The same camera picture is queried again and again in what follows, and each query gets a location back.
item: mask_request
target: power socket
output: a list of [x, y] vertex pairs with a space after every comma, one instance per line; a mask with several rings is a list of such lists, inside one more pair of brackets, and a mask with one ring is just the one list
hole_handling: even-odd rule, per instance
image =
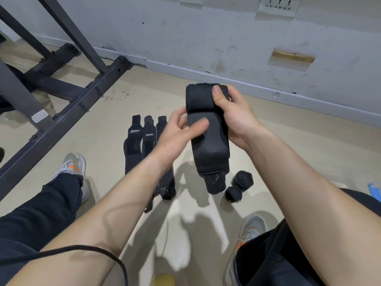
[[202, 0], [180, 0], [180, 3], [190, 3], [190, 4], [198, 4], [202, 5]]
[[302, 0], [261, 0], [258, 12], [295, 17]]

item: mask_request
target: black pants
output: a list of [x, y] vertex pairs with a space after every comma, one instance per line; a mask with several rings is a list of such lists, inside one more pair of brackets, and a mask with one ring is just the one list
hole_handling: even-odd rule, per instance
[[[40, 193], [0, 218], [0, 259], [39, 252], [74, 222], [82, 200], [80, 175], [62, 173]], [[25, 263], [0, 267], [0, 286]]]
[[[342, 190], [381, 216], [381, 202], [362, 192]], [[236, 255], [235, 274], [240, 286], [324, 286], [284, 220], [275, 229], [241, 246]]]

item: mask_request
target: metal rack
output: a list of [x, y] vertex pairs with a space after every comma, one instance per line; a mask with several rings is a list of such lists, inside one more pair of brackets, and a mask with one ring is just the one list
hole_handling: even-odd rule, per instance
[[[43, 105], [27, 90], [0, 60], [0, 95], [16, 110], [24, 114], [37, 129], [28, 143], [0, 168], [0, 201], [39, 162], [39, 160], [68, 132], [68, 130], [94, 105], [94, 103], [133, 64], [119, 56], [107, 66], [86, 40], [57, 0], [38, 0], [62, 27], [79, 50], [66, 43], [50, 52], [11, 14], [0, 6], [0, 19], [31, 45], [43, 58], [25, 77], [38, 89], [70, 103], [55, 116], [50, 116]], [[99, 75], [86, 87], [76, 86], [50, 77], [76, 56], [83, 54], [99, 71]]]

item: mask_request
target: white sneaker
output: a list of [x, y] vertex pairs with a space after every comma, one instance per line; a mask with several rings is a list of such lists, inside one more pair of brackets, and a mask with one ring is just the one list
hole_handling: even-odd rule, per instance
[[252, 214], [246, 218], [241, 226], [236, 249], [226, 267], [225, 275], [223, 277], [225, 286], [239, 286], [236, 274], [234, 273], [234, 261], [238, 249], [247, 241], [258, 237], [267, 231], [266, 221], [262, 216]]
[[83, 176], [82, 201], [84, 203], [90, 196], [90, 188], [85, 178], [86, 161], [83, 155], [79, 153], [68, 153], [64, 159], [64, 162], [58, 172], [53, 175], [56, 178], [60, 173], [69, 173], [71, 175]]

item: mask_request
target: beige floor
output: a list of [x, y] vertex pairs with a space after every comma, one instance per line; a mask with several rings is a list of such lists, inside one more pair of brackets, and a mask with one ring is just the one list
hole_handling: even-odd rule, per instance
[[[38, 53], [25, 45], [0, 45], [1, 58], [22, 71], [34, 66]], [[56, 77], [85, 86], [96, 76], [95, 68], [81, 55]], [[80, 214], [103, 197], [123, 177], [123, 141], [132, 115], [170, 115], [184, 106], [185, 87], [193, 81], [135, 66], [121, 77], [91, 110], [50, 150], [25, 178], [0, 202], [0, 215], [33, 197], [59, 169], [65, 154], [77, 151], [87, 161], [87, 179], [93, 195]], [[51, 114], [66, 102], [36, 94]], [[256, 115], [308, 163], [327, 178], [360, 191], [366, 183], [381, 180], [381, 129], [312, 111], [247, 97]], [[35, 132], [23, 116], [0, 116], [0, 145], [8, 160]], [[130, 285], [148, 286], [159, 273], [172, 273], [177, 285], [222, 284], [222, 273], [237, 241], [245, 216], [262, 214], [272, 228], [282, 213], [250, 159], [231, 144], [230, 181], [239, 170], [253, 173], [254, 186], [238, 204], [223, 194], [207, 194], [195, 170], [188, 144], [174, 162], [177, 196], [172, 202], [157, 198], [154, 209], [143, 214], [123, 254]], [[122, 285], [120, 269], [114, 268], [104, 285]]]

